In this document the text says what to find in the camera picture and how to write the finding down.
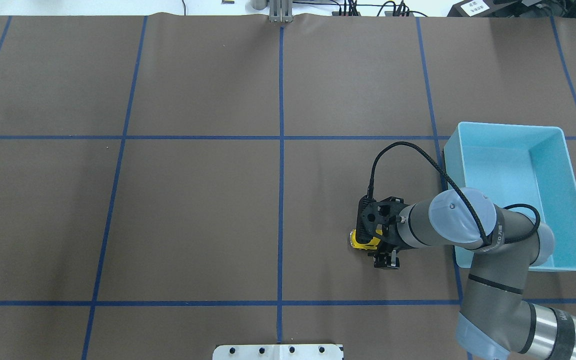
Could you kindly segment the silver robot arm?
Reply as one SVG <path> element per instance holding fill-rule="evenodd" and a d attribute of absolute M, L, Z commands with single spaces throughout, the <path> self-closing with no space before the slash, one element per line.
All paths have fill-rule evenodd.
<path fill-rule="evenodd" d="M 368 192 L 359 201 L 359 243 L 379 240 L 377 268 L 398 268 L 397 252 L 454 246 L 472 253 L 455 338 L 474 356 L 506 360 L 576 360 L 576 316 L 526 301 L 530 267 L 553 253 L 551 228 L 540 216 L 499 207 L 472 187 L 407 204 Z"/>

